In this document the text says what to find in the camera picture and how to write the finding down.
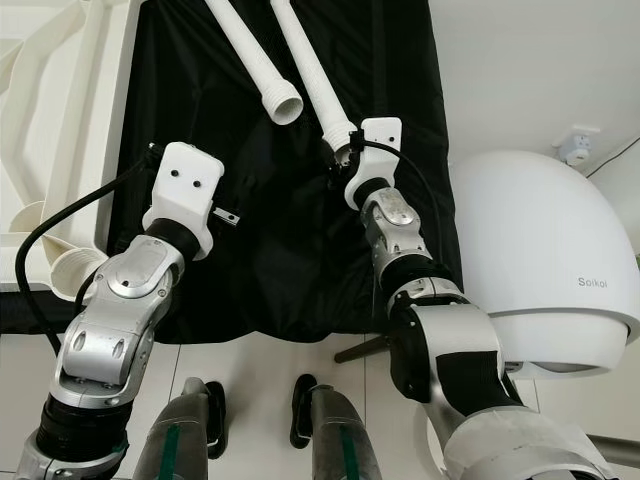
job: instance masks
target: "black cloth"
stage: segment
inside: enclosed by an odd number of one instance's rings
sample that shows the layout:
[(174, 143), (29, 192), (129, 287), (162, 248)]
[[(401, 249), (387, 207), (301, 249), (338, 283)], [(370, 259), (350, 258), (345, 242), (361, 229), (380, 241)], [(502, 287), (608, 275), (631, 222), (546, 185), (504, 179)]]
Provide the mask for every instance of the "black cloth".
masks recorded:
[[(221, 342), (251, 331), (297, 342), (331, 332), (384, 332), (372, 302), (370, 248), (358, 214), (328, 181), (323, 143), (295, 63), (268, 0), (232, 2), (283, 76), (302, 94), (298, 120), (277, 126), (203, 0), (141, 6), (119, 158), (124, 171), (150, 142), (183, 141), (221, 160), (214, 204), (241, 217), (211, 217), (214, 248), (190, 265), (156, 339)], [(348, 115), (397, 116), (402, 151), (429, 180), (442, 219), (443, 258), (462, 286), (447, 131), (425, 0), (296, 0), (294, 8)], [(115, 195), (109, 254), (141, 232), (154, 177)], [(422, 219), (436, 251), (434, 214), (401, 161), (396, 186)]]

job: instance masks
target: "white pipe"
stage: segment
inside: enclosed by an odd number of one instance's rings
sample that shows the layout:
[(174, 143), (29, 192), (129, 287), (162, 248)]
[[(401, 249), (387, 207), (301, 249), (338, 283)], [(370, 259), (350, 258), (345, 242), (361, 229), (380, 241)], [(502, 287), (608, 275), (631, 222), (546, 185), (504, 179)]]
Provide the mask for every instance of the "white pipe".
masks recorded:
[(278, 125), (293, 122), (302, 112), (302, 97), (282, 78), (242, 18), (227, 0), (206, 0), (253, 82), (262, 94), (262, 105)]
[(322, 68), (289, 0), (271, 0), (280, 29), (289, 45), (304, 86), (324, 135), (322, 138), (338, 153), (349, 145), (349, 133), (357, 130), (342, 109), (340, 100)]

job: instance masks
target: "white floor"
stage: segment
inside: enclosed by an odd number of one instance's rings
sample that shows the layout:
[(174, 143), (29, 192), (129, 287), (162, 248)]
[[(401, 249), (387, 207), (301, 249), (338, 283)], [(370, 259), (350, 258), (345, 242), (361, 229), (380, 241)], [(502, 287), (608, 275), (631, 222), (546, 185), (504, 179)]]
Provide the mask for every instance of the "white floor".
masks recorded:
[[(288, 443), (291, 393), (302, 373), (314, 374), (347, 395), (366, 421), (383, 477), (438, 479), (429, 445), (435, 437), (414, 402), (396, 391), (387, 354), (344, 365), (333, 354), (362, 341), (333, 335), (306, 345), (260, 334), (217, 345), (156, 344), (129, 423), (131, 448), (118, 472), (131, 478), (146, 432), (188, 376), (218, 380), (226, 390), (231, 420), (222, 458), (209, 462), (209, 478), (281, 480), (311, 478), (311, 451)], [(3, 335), (0, 339), (0, 480), (9, 480), (24, 438), (37, 427), (53, 354), (44, 337)], [(589, 433), (640, 439), (640, 342), (620, 368), (608, 375), (573, 381), (518, 382), (525, 403)], [(620, 467), (622, 480), (640, 480), (640, 470)]]

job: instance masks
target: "white bracket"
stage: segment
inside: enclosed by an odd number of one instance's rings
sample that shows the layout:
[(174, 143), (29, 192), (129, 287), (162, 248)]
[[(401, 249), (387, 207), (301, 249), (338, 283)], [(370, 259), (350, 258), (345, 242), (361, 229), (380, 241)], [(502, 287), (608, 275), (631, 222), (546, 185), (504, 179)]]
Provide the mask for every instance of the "white bracket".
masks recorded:
[[(400, 150), (402, 122), (397, 117), (365, 118), (360, 125), (364, 131), (364, 139), (383, 143)], [(364, 147), (360, 153), (358, 171), (344, 189), (344, 198), (353, 210), (360, 210), (353, 196), (356, 190), (367, 180), (384, 178), (391, 187), (395, 185), (393, 174), (398, 166), (399, 158), (393, 153), (379, 148)]]
[(147, 229), (158, 218), (173, 220), (188, 228), (200, 243), (194, 260), (202, 260), (213, 248), (207, 219), (213, 194), (224, 165), (211, 155), (182, 142), (167, 145), (151, 192), (151, 208), (142, 218)]

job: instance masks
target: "green stripe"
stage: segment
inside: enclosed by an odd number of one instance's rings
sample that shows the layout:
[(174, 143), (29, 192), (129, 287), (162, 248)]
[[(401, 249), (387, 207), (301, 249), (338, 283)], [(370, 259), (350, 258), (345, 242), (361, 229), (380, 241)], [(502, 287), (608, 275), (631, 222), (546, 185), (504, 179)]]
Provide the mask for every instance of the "green stripe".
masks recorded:
[(346, 480), (360, 480), (358, 472), (358, 457), (356, 456), (356, 446), (353, 438), (349, 435), (344, 425), (340, 426), (340, 439), (342, 440), (342, 453), (344, 455), (344, 469), (347, 472)]
[(173, 480), (173, 472), (176, 469), (176, 457), (178, 456), (178, 439), (180, 438), (180, 426), (171, 425), (167, 430), (167, 438), (164, 441), (162, 451), (162, 464), (158, 480)]

